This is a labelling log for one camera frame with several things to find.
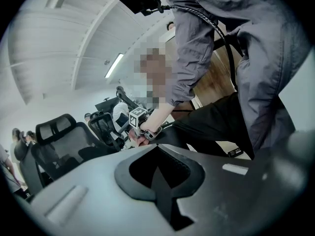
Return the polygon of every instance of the person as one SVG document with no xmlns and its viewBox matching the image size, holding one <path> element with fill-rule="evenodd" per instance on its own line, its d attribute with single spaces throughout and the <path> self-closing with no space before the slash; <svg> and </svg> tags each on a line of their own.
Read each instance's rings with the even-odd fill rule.
<svg viewBox="0 0 315 236">
<path fill-rule="evenodd" d="M 35 143 L 37 143 L 35 133 L 30 130 L 26 132 L 25 140 L 28 144 L 34 145 Z"/>
<path fill-rule="evenodd" d="M 196 9 L 226 25 L 244 56 L 237 69 L 238 93 L 193 111 L 174 122 L 191 139 L 231 141 L 253 158 L 294 132 L 278 95 L 298 71 L 311 44 L 300 22 L 281 0 L 167 0 Z M 140 128 L 157 131 L 172 110 L 193 98 L 193 87 L 208 71 L 214 28 L 199 17 L 173 9 L 177 59 L 166 96 Z"/>
<path fill-rule="evenodd" d="M 12 141 L 13 141 L 13 143 L 11 144 L 11 147 L 10 147 L 10 155 L 12 158 L 12 163 L 16 163 L 17 165 L 19 165 L 19 161 L 16 159 L 16 157 L 14 155 L 14 148 L 15 148 L 16 144 L 18 143 L 18 141 L 21 139 L 20 134 L 21 134 L 21 131 L 18 128 L 12 129 Z"/>
<path fill-rule="evenodd" d="M 127 121 L 129 121 L 129 108 L 128 105 L 122 101 L 118 103 L 113 110 L 113 121 L 115 121 L 120 127 L 122 127 Z"/>
<path fill-rule="evenodd" d="M 173 29 L 175 27 L 175 24 L 173 21 L 168 22 L 166 25 L 167 30 Z"/>
<path fill-rule="evenodd" d="M 5 152 L 1 144 L 0 144 L 0 164 L 1 164 L 1 169 L 4 173 L 4 176 L 7 180 L 10 191 L 17 196 L 20 196 L 21 198 L 26 199 L 27 195 L 21 188 L 21 185 L 25 185 L 25 184 L 18 181 L 17 178 L 15 177 L 13 164 L 11 160 L 9 159 L 9 155 Z"/>
<path fill-rule="evenodd" d="M 84 115 L 84 120 L 85 120 L 86 123 L 88 123 L 90 121 L 90 116 L 91 116 L 90 113 L 86 113 Z M 94 124 L 92 124 L 92 126 L 93 126 L 93 128 L 95 130 L 100 131 L 100 134 L 101 134 L 101 137 L 102 137 L 103 141 L 108 146 L 112 146 L 113 145 L 113 142 L 112 142 L 112 140 L 110 138 L 110 134 L 107 132 L 107 130 L 108 130 L 107 124 L 106 124 L 106 122 L 104 120 L 101 119 L 101 120 L 98 121 L 98 124 L 94 123 Z"/>
</svg>

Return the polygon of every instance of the hand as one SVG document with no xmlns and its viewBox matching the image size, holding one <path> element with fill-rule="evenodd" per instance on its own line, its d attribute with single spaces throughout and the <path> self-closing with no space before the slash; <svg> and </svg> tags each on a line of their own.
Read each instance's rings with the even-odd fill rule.
<svg viewBox="0 0 315 236">
<path fill-rule="evenodd" d="M 20 186 L 27 187 L 27 185 L 22 181 L 19 181 L 19 184 L 20 184 Z"/>
<path fill-rule="evenodd" d="M 136 136 L 136 134 L 134 133 L 134 130 L 133 130 L 133 129 L 131 129 L 131 130 L 129 131 L 129 137 L 130 137 L 131 139 L 133 139 L 133 140 L 137 143 L 138 146 L 148 145 L 149 142 L 150 142 L 150 141 L 149 141 L 148 139 L 146 139 L 144 136 L 140 136 L 139 138 L 137 138 L 137 136 Z"/>
<path fill-rule="evenodd" d="M 144 122 L 140 125 L 141 130 L 151 130 L 150 126 L 148 125 L 147 122 Z"/>
</svg>

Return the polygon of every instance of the gray chair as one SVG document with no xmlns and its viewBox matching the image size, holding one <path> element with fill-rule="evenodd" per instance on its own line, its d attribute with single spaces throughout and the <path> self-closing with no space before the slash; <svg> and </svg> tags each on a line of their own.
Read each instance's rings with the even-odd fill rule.
<svg viewBox="0 0 315 236">
<path fill-rule="evenodd" d="M 116 152 L 69 114 L 37 125 L 36 137 L 31 153 L 53 180 L 88 160 Z"/>
</svg>

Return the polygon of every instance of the office chair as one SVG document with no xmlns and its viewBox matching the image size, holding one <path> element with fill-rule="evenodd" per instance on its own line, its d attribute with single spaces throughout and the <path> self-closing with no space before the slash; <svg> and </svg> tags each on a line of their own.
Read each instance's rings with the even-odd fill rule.
<svg viewBox="0 0 315 236">
<path fill-rule="evenodd" d="M 31 195 L 36 195 L 45 187 L 45 183 L 38 164 L 31 153 L 31 147 L 32 144 L 27 146 L 26 141 L 22 137 L 14 148 L 14 155 L 20 161 L 22 177 L 28 186 L 28 192 Z"/>
<path fill-rule="evenodd" d="M 101 127 L 99 123 L 101 120 L 105 122 L 106 130 L 103 130 Z M 88 126 L 101 141 L 104 141 L 108 146 L 114 148 L 116 152 L 124 147 L 125 141 L 128 139 L 128 137 L 124 138 L 122 135 L 127 127 L 125 127 L 125 129 L 120 129 L 119 132 L 117 132 L 113 119 L 109 113 L 103 113 L 102 111 L 94 112 L 90 115 Z M 118 138 L 115 140 L 111 133 L 115 134 Z"/>
<path fill-rule="evenodd" d="M 35 132 L 38 143 L 31 153 L 53 180 L 88 160 L 116 152 L 69 114 L 37 125 Z"/>
</svg>

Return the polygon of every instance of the fluorescent light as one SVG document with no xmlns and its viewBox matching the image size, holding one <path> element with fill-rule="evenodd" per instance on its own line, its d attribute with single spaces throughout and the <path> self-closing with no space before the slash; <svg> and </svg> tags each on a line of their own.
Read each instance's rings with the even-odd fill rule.
<svg viewBox="0 0 315 236">
<path fill-rule="evenodd" d="M 109 76 L 112 74 L 112 72 L 114 71 L 115 67 L 117 66 L 118 62 L 122 59 L 124 55 L 122 53 L 119 53 L 117 58 L 115 59 L 115 62 L 112 64 L 112 66 L 110 67 L 108 73 L 106 74 L 105 78 L 109 78 Z"/>
</svg>

